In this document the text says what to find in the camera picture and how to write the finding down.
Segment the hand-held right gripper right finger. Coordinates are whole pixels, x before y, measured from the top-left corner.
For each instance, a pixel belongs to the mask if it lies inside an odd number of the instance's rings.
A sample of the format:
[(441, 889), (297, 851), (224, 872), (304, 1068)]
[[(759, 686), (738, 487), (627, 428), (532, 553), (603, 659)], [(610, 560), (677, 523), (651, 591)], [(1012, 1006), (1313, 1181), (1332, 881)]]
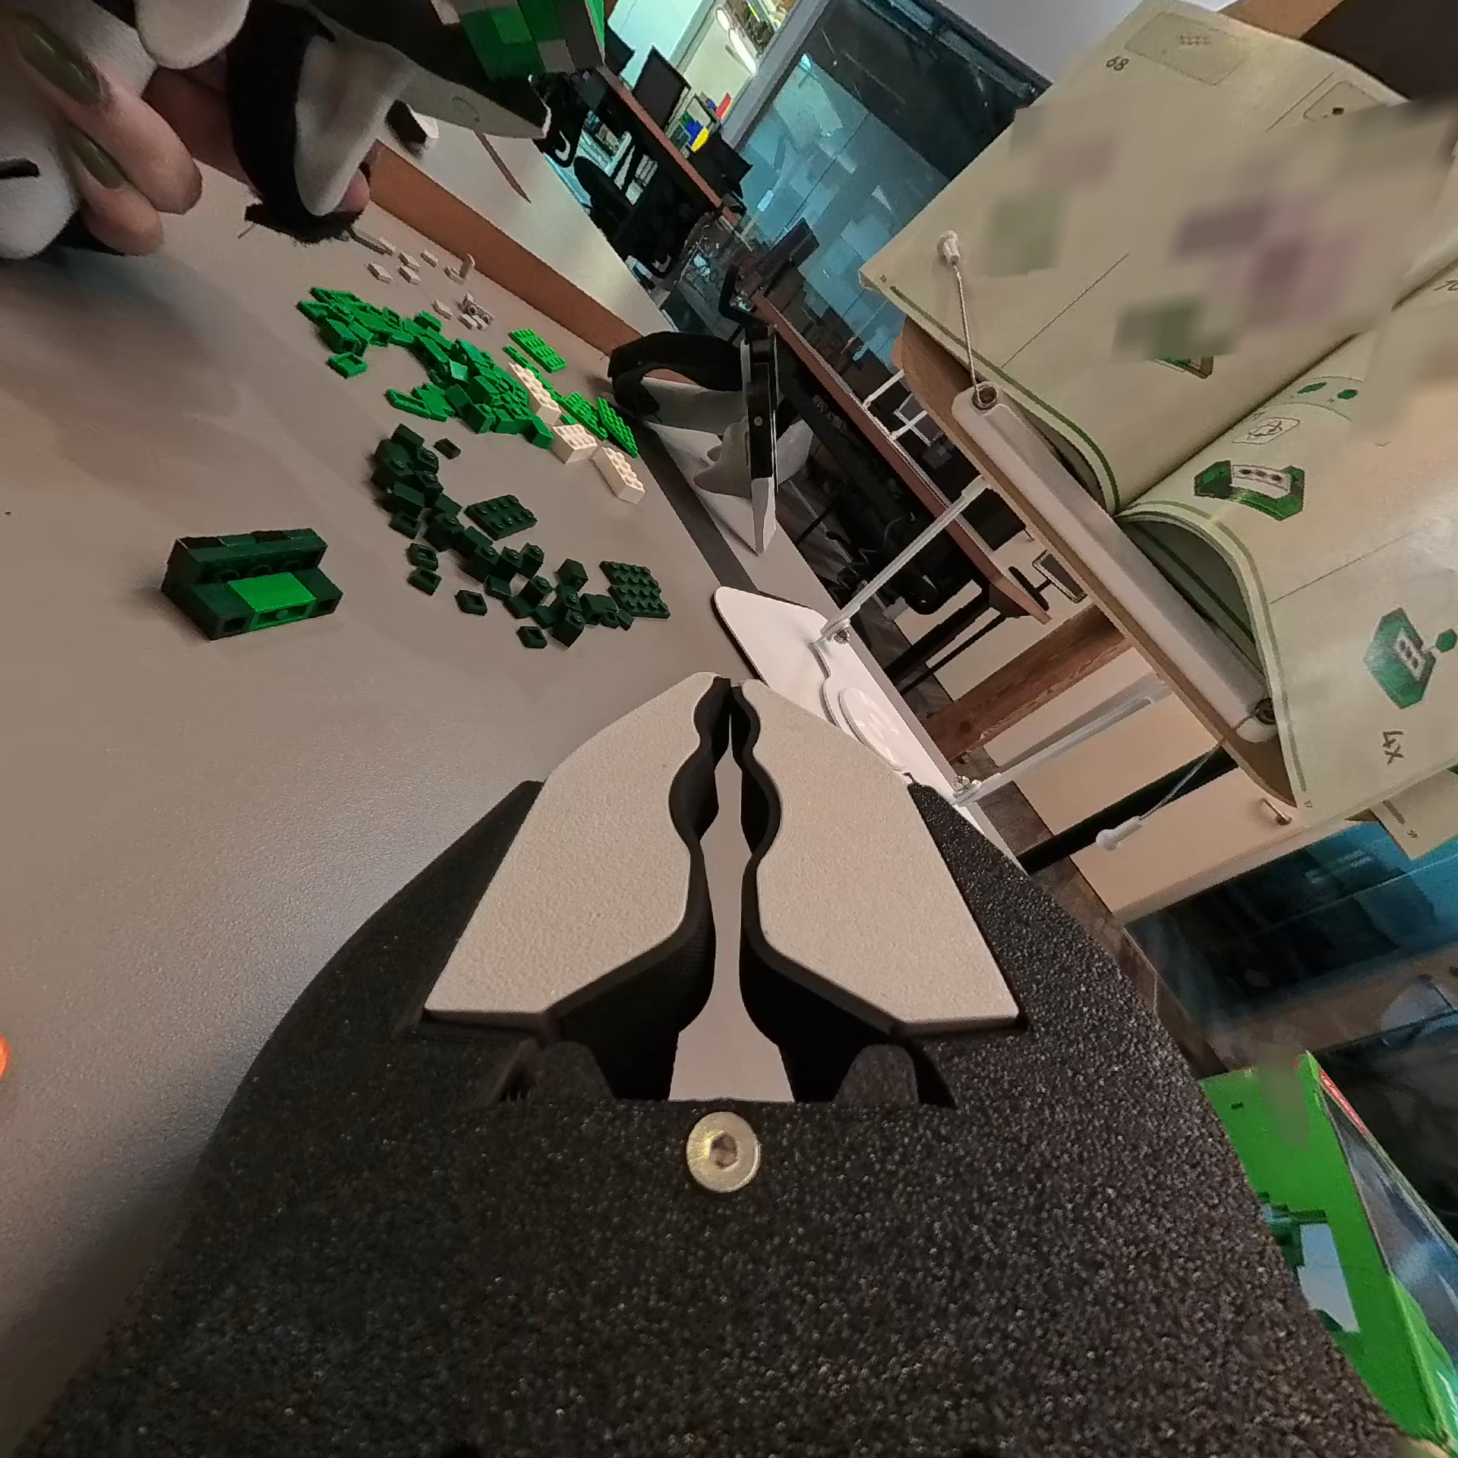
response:
[(787, 1072), (868, 1047), (1002, 1032), (1016, 995), (936, 846), (917, 787), (775, 690), (733, 692), (745, 1007)]

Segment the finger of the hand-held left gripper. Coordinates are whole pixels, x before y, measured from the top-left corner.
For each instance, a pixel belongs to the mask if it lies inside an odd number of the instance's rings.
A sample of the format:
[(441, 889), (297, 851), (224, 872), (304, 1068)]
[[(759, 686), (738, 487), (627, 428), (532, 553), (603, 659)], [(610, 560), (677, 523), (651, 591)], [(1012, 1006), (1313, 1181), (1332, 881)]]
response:
[(525, 79), (490, 79), (460, 29), (396, 29), (370, 35), (332, 29), (365, 96), (384, 110), (401, 103), (424, 117), (478, 134), (537, 141), (547, 136), (551, 107)]

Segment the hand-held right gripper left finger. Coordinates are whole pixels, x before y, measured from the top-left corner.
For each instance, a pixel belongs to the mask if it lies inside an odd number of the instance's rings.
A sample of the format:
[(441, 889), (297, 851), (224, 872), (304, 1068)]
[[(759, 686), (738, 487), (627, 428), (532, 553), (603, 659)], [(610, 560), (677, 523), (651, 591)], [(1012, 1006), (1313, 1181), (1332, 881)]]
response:
[(611, 723), (540, 785), (426, 999), (443, 1023), (672, 1072), (717, 935), (702, 841), (717, 818), (731, 685), (695, 674)]

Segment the scatter of small white lego pieces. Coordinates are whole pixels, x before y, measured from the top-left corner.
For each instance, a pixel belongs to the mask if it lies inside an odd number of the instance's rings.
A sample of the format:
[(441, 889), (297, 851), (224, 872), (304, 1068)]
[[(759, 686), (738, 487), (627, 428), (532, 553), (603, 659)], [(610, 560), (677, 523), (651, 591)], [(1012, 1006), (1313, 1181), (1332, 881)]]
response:
[(412, 254), (358, 226), (348, 232), (348, 239), (374, 258), (368, 273), (375, 282), (443, 289), (445, 292), (427, 304), (427, 313), (436, 320), (459, 324), (471, 334), (485, 332), (495, 322), (490, 310), (471, 292), (476, 273), (476, 263), (471, 256), (448, 261), (429, 249)]

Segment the pile of bright green lego bricks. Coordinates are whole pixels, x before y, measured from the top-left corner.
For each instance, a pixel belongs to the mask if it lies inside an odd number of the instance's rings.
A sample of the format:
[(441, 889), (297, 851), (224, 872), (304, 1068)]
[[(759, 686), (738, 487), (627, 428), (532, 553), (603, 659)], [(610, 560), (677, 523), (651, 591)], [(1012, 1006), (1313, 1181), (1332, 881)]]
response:
[(398, 348), (426, 376), (412, 391), (389, 390), (387, 402), (401, 414), (446, 424), (457, 421), (476, 435), (516, 435), (540, 449), (551, 447), (551, 428), (535, 412), (532, 398), (507, 369), (514, 360), (535, 370), (558, 396), (561, 421), (591, 429), (603, 445), (637, 459), (639, 449), (625, 417), (604, 396), (568, 393), (559, 376), (568, 369), (551, 343), (533, 331), (516, 331), (499, 355), (469, 339), (452, 337), (445, 322), (427, 311), (403, 317), (396, 310), (365, 301), (353, 292), (316, 285), (297, 303), (328, 348), (328, 367), (341, 377), (358, 377), (368, 369), (372, 350)]

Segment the pile of dark green lego pieces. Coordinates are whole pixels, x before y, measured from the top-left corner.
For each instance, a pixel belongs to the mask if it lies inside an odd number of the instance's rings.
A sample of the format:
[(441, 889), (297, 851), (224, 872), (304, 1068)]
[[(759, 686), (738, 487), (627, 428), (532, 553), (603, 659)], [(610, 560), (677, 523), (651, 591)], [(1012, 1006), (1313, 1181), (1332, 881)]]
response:
[(573, 648), (591, 631), (629, 633), (670, 620), (660, 580), (643, 565), (603, 560), (592, 574), (575, 558), (551, 563), (526, 532), (537, 516), (514, 495), (460, 504), (445, 492), (441, 464), (457, 450), (400, 426), (370, 457), (370, 483), (389, 528), (407, 539), (408, 584), (433, 596), (457, 572), (457, 610), (500, 608), (532, 652)]

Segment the green lego box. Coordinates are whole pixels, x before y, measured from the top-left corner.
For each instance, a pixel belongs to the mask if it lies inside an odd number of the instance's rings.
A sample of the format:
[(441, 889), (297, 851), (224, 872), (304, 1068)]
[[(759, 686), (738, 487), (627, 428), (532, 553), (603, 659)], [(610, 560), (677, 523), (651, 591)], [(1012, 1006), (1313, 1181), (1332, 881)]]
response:
[(1413, 1447), (1457, 1455), (1453, 1237), (1311, 1054), (1200, 1087), (1342, 1356)]

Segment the lego instruction booklet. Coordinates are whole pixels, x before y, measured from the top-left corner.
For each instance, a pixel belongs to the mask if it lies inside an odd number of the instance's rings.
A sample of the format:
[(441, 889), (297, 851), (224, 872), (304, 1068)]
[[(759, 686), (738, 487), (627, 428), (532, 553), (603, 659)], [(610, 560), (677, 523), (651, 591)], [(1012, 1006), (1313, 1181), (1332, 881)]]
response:
[(1245, 660), (1313, 825), (1453, 815), (1453, 82), (1141, 4), (863, 282)]

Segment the person's left hand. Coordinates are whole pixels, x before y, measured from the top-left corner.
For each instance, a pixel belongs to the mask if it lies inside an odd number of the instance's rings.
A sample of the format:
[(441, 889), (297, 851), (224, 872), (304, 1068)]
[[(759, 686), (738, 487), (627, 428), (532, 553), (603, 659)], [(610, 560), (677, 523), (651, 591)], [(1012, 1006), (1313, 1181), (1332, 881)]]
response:
[(66, 230), (155, 252), (200, 164), (235, 171), (221, 65), (247, 2), (4, 2), (4, 261)]

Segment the wooden office desk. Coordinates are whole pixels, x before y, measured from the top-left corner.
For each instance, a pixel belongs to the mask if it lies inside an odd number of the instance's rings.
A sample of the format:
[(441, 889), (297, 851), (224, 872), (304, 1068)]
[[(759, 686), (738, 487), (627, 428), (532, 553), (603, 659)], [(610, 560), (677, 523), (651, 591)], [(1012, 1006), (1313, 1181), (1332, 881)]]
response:
[[(610, 70), (596, 68), (584, 72), (575, 81), (577, 91), (584, 96), (589, 110), (596, 115), (601, 105), (625, 124), (625, 136), (630, 141), (627, 167), (636, 160), (648, 159), (655, 166), (653, 180), (667, 180), (669, 190), (686, 199), (700, 214), (726, 216), (740, 221), (743, 202), (738, 193), (714, 192), (691, 159), (683, 155), (669, 140), (665, 131), (651, 119), (632, 91)], [(639, 193), (637, 200), (627, 197), (627, 183), (618, 185), (615, 174), (597, 167), (578, 153), (571, 169), (577, 183), (589, 199), (589, 212), (594, 225), (615, 240), (636, 214), (646, 207), (650, 190)]]

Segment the white lamp stand base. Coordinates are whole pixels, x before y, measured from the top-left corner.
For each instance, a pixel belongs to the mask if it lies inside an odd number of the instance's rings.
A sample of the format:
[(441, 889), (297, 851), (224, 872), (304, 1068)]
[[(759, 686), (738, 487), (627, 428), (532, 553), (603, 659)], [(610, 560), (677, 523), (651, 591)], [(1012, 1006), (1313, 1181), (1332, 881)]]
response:
[(1115, 653), (1127, 645), (1136, 646), (1151, 672), (1123, 695), (1071, 721), (1059, 735), (1038, 742), (1002, 771), (953, 790), (950, 773), (934, 770), (931, 752), (893, 705), (889, 692), (875, 683), (851, 641), (851, 617), (860, 606), (922, 547), (952, 528), (955, 509), (950, 506), (891, 568), (832, 619), (747, 591), (715, 593), (714, 608), (721, 624), (754, 672), (783, 698), (879, 754), (893, 771), (945, 792), (958, 808), (991, 797), (1169, 697), (1177, 697), (1233, 764), (1269, 797), (1295, 806), (1261, 681), (1118, 530), (1068, 473), (1044, 435), (1005, 395), (986, 409), (974, 405), (969, 372), (917, 324), (903, 331), (899, 363), (913, 396), (971, 461), (981, 483), (1004, 497), (1031, 535), (1085, 589), (1089, 610), (1073, 627), (1090, 629), (1101, 641), (1111, 639)]

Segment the black office chair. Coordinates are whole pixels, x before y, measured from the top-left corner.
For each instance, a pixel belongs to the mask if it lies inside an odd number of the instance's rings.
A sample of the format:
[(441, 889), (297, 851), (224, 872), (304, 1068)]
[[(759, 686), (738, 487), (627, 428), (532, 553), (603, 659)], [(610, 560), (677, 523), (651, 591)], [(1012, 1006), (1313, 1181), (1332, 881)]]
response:
[(729, 341), (747, 339), (755, 332), (773, 332), (761, 317), (761, 301), (769, 301), (773, 291), (790, 275), (799, 275), (802, 265), (818, 249), (813, 226), (801, 219), (775, 245), (761, 249), (729, 266), (722, 278), (719, 315), (731, 324)]

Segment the black white strapped device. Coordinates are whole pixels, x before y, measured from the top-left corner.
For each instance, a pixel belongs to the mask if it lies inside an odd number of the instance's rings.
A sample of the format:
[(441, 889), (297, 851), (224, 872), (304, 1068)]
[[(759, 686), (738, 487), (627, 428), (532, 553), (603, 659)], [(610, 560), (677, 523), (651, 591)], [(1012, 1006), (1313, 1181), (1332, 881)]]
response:
[(752, 322), (738, 341), (644, 336), (610, 355), (608, 383), (622, 414), (717, 438), (691, 483), (703, 495), (750, 506), (747, 542), (764, 554), (778, 530), (778, 485), (813, 450), (807, 421), (780, 388), (775, 332)]

